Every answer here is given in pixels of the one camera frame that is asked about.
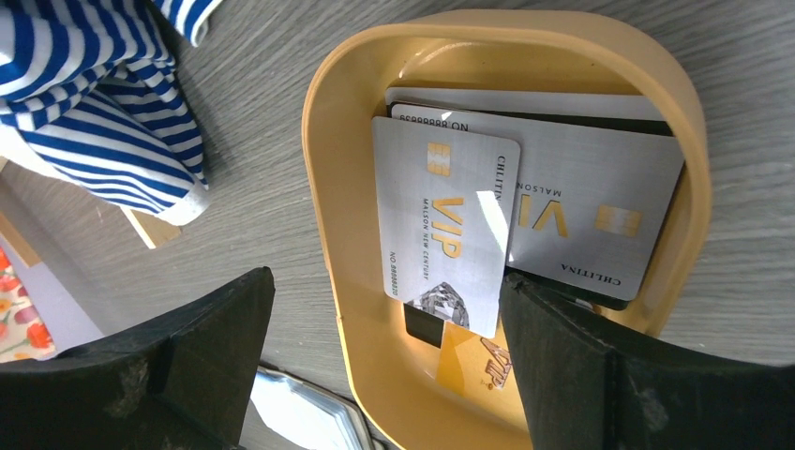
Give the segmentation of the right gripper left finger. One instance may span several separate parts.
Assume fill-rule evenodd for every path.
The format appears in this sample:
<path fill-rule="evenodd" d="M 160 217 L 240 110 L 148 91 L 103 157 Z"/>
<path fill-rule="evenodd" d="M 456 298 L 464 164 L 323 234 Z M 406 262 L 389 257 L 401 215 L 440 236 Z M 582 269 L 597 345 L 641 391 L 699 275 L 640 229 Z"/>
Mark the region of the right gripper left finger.
<path fill-rule="evenodd" d="M 1 366 L 5 449 L 235 449 L 271 317 L 255 268 L 46 361 Z"/>

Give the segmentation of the yellow oval tray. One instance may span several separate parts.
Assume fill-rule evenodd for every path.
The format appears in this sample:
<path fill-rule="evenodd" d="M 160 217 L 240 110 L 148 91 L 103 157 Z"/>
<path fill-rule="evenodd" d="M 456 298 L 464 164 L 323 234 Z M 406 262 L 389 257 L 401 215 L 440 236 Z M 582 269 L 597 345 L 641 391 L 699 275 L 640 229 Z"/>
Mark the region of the yellow oval tray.
<path fill-rule="evenodd" d="M 652 37 L 577 11 L 460 9 L 369 28 L 339 44 L 307 92 L 302 144 L 355 399 L 403 449 L 528 449 L 524 424 L 441 388 L 438 350 L 410 337 L 383 290 L 370 123 L 394 85 L 638 94 L 672 127 L 685 171 L 636 300 L 608 311 L 658 337 L 706 240 L 712 213 L 698 93 Z"/>

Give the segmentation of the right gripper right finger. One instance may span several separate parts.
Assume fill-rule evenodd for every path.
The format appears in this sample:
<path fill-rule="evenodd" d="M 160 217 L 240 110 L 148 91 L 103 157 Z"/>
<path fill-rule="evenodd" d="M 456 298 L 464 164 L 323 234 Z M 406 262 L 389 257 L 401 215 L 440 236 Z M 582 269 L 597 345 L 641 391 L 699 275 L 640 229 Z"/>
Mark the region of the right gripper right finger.
<path fill-rule="evenodd" d="M 537 449 L 790 449 L 794 369 L 639 333 L 517 273 L 500 312 Z"/>

